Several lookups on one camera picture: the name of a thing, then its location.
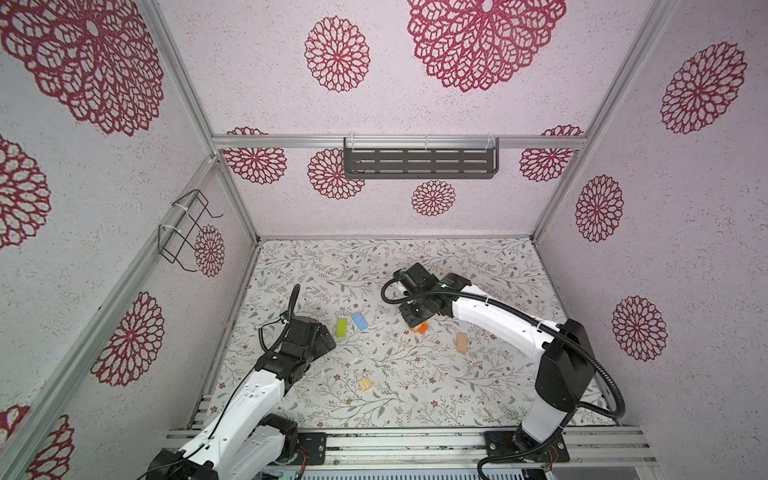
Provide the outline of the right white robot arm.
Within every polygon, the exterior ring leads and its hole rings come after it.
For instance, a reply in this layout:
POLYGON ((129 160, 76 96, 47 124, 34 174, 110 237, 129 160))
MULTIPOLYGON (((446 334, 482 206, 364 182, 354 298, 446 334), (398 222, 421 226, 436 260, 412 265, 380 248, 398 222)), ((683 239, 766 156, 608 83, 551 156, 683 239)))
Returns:
POLYGON ((556 436, 577 410, 596 368, 569 344, 593 353, 584 327, 573 320, 543 320, 504 304, 471 280, 449 273, 439 279, 416 263, 396 271, 381 288, 410 327, 441 315, 478 326, 506 341, 538 365, 536 396, 518 428, 524 449, 556 436))

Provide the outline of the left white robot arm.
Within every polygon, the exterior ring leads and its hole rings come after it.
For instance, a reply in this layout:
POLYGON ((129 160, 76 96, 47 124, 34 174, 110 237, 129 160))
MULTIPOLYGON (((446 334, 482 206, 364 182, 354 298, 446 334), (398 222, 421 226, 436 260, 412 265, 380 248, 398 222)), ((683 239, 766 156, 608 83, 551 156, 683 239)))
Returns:
POLYGON ((336 348, 328 328, 292 317, 265 349, 222 411, 179 450, 161 450, 143 479, 253 479, 299 449, 297 424, 272 412, 312 362, 336 348))

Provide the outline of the red wood block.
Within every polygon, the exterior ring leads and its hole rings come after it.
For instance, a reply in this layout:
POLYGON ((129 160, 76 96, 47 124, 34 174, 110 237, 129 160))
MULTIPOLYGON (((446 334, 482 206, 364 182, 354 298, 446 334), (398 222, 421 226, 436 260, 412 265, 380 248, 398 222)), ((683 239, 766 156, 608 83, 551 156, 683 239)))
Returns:
POLYGON ((411 329, 412 332, 417 334, 424 334, 427 330, 428 330, 428 325, 426 322, 422 322, 421 324, 411 329))

